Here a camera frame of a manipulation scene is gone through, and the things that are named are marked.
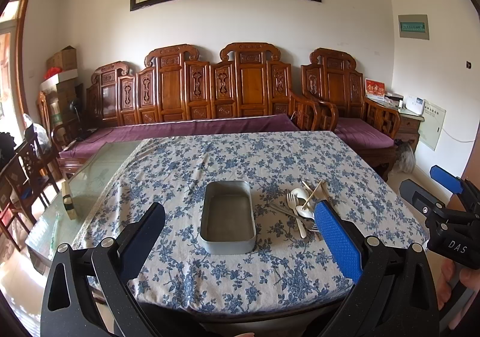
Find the red gift box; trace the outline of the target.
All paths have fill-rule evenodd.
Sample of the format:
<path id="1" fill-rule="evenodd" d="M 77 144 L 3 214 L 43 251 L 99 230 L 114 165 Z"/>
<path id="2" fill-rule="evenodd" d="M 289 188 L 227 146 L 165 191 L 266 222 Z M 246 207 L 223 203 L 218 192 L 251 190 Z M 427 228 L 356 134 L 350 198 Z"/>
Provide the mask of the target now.
<path id="1" fill-rule="evenodd" d="M 384 82 L 365 79 L 365 94 L 370 98 L 384 99 L 386 93 L 386 85 Z"/>

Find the white device on side table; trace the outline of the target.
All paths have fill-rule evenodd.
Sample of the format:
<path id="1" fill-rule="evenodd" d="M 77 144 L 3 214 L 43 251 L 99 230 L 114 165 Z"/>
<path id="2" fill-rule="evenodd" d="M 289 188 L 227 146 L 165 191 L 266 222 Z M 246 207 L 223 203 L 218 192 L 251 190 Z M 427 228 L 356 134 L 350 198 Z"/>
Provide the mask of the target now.
<path id="1" fill-rule="evenodd" d="M 407 96 L 403 103 L 408 111 L 413 112 L 418 116 L 421 116 L 424 112 L 425 100 L 420 97 Z"/>

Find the grey metal tray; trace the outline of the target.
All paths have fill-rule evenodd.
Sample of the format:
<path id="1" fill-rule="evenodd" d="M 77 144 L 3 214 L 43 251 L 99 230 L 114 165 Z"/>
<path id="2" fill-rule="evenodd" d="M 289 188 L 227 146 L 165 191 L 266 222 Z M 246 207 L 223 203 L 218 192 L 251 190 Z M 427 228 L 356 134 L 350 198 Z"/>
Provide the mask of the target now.
<path id="1" fill-rule="evenodd" d="M 211 255 L 239 255 L 256 246 L 251 189 L 245 181 L 210 182 L 205 189 L 200 240 Z"/>

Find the carved wooden sofa bench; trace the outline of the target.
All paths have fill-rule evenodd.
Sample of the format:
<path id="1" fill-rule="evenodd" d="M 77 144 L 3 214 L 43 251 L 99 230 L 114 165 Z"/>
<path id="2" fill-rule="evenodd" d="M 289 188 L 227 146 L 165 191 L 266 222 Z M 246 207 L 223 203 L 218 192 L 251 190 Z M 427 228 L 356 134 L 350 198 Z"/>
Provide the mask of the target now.
<path id="1" fill-rule="evenodd" d="M 291 66 L 270 43 L 230 43 L 220 62 L 199 58 L 190 44 L 151 51 L 134 73 L 125 62 L 97 68 L 86 90 L 85 118 L 55 127 L 58 165 L 72 175 L 86 162 L 77 154 L 80 127 L 157 125 L 287 115 L 300 130 L 320 128 L 320 106 L 292 90 Z"/>

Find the wooden chopstick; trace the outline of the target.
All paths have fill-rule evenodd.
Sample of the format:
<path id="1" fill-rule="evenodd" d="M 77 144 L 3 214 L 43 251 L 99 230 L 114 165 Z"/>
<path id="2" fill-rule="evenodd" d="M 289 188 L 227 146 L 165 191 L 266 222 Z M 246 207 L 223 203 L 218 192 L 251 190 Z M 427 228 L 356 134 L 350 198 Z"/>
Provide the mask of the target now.
<path id="1" fill-rule="evenodd" d="M 318 182 L 318 184 L 316 185 L 316 187 L 315 187 L 313 190 L 310 190 L 310 194 L 309 194 L 309 196 L 307 197 L 307 199 L 305 200 L 304 204 L 302 205 L 302 209 L 306 209 L 306 207 L 308 206 L 309 201 L 312 199 L 313 196 L 315 196 L 315 193 L 317 192 L 317 190 L 318 190 L 319 188 L 321 188 L 323 182 L 324 182 L 323 180 L 320 180 L 320 182 Z"/>

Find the metal knife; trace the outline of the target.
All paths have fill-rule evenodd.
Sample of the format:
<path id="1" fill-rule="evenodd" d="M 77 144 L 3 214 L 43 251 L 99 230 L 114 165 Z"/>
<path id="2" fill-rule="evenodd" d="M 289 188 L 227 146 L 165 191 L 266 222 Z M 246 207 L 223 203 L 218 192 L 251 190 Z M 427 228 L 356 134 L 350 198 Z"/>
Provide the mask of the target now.
<path id="1" fill-rule="evenodd" d="M 289 212 L 287 210 L 285 210 L 284 208 L 279 208 L 279 207 L 276 207 L 274 205 L 268 205 L 268 207 L 270 209 L 272 209 L 273 211 L 276 211 L 278 213 L 283 213 L 287 216 L 290 216 L 290 217 L 293 217 L 293 218 L 299 218 L 297 215 L 295 215 L 293 212 Z"/>

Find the purple bench cushion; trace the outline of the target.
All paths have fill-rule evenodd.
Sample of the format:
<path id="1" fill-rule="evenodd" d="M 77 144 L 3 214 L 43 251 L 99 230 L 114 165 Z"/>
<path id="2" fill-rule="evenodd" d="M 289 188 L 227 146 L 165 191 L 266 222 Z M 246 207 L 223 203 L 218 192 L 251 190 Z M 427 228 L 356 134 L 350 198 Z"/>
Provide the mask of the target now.
<path id="1" fill-rule="evenodd" d="M 96 130 L 85 141 L 66 147 L 59 153 L 59 157 L 88 160 L 106 143 L 132 142 L 147 138 L 282 131 L 299 131 L 286 114 L 108 127 Z"/>

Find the white plastic spoon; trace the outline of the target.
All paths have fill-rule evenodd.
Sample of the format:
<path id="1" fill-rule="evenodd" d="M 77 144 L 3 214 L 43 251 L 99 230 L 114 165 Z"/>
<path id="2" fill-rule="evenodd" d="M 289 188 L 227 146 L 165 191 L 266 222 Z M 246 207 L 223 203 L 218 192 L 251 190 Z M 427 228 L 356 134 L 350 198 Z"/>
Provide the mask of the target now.
<path id="1" fill-rule="evenodd" d="M 303 207 L 302 205 L 296 206 L 297 213 L 306 219 L 314 219 L 314 213 L 309 207 Z"/>

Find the wooden side table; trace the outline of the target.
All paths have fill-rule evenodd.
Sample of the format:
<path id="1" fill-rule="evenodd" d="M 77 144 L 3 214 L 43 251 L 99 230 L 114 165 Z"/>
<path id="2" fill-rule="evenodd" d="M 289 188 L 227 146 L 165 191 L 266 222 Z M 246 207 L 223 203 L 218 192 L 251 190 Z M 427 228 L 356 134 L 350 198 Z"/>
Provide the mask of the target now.
<path id="1" fill-rule="evenodd" d="M 425 121 L 423 116 L 411 114 L 407 111 L 400 112 L 400 128 L 398 129 L 394 141 L 396 145 L 408 143 L 412 151 L 416 151 L 416 146 L 420 138 L 420 125 Z"/>

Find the grey electrical box cover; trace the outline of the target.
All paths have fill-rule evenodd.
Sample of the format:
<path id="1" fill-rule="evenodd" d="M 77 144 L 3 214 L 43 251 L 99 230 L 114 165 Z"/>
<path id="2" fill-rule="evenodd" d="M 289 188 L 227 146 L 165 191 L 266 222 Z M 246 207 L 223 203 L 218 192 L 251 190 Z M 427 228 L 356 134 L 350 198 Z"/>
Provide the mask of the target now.
<path id="1" fill-rule="evenodd" d="M 401 38 L 429 40 L 429 22 L 425 14 L 398 15 Z"/>

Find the white plastic fork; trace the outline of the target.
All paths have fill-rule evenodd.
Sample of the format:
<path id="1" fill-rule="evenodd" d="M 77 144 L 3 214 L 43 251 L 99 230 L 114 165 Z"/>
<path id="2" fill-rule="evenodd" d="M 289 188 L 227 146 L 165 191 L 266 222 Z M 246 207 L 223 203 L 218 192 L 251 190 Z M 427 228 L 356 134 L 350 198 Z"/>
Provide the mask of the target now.
<path id="1" fill-rule="evenodd" d="M 301 238 L 307 238 L 308 235 L 307 235 L 306 229 L 304 227 L 303 222 L 299 219 L 299 214 L 296 210 L 297 204 L 296 204 L 295 196 L 293 196 L 291 193 L 287 193 L 286 202 L 289 209 L 292 211 L 292 213 L 295 216 Z"/>

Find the blue floral tablecloth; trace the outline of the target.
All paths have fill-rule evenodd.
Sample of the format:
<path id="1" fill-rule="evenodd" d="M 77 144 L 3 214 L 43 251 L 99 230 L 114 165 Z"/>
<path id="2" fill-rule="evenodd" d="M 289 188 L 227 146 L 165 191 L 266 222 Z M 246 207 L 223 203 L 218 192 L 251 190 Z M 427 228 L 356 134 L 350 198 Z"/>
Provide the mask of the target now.
<path id="1" fill-rule="evenodd" d="M 287 195 L 330 196 L 363 235 L 406 248 L 425 230 L 335 134 L 276 132 L 150 138 L 120 166 L 74 240 L 98 245 L 153 203 L 165 224 L 128 287 L 144 303 L 205 317 L 280 315 L 349 292 L 326 242 L 301 235 Z"/>

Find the white ladle spoon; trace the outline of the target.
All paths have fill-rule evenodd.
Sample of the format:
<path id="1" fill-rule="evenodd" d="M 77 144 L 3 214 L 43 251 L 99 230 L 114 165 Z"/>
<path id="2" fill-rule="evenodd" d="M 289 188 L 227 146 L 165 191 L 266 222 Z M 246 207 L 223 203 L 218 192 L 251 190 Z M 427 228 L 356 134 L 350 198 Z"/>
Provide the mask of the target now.
<path id="1" fill-rule="evenodd" d="M 304 190 L 303 188 L 295 188 L 294 190 L 292 190 L 290 192 L 293 196 L 295 196 L 295 199 L 296 199 L 296 204 L 297 205 L 303 205 L 305 200 L 307 199 L 308 197 L 308 193 L 306 192 L 306 190 Z M 313 207 L 312 207 L 312 201 L 310 201 L 308 207 L 312 210 L 313 212 Z"/>

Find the light chopstick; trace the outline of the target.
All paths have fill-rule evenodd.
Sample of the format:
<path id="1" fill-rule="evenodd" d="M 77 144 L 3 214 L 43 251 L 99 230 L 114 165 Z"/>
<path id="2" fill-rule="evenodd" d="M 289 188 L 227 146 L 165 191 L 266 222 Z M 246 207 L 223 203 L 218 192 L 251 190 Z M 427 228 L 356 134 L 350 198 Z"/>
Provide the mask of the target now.
<path id="1" fill-rule="evenodd" d="M 320 180 L 315 188 L 310 188 L 305 181 L 302 181 L 305 189 L 309 192 L 307 199 L 305 200 L 304 207 L 308 206 L 312 199 L 324 200 L 329 199 L 328 189 L 326 187 L 326 181 Z"/>

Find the white wall panel board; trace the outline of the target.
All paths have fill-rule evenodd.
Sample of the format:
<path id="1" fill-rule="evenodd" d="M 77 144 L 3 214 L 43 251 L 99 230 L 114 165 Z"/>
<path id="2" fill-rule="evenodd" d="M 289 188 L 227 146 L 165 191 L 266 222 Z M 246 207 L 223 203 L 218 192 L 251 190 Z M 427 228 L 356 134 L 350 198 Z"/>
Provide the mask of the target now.
<path id="1" fill-rule="evenodd" d="M 420 141 L 434 151 L 443 129 L 446 110 L 426 100 L 422 116 L 424 121 L 419 127 Z"/>

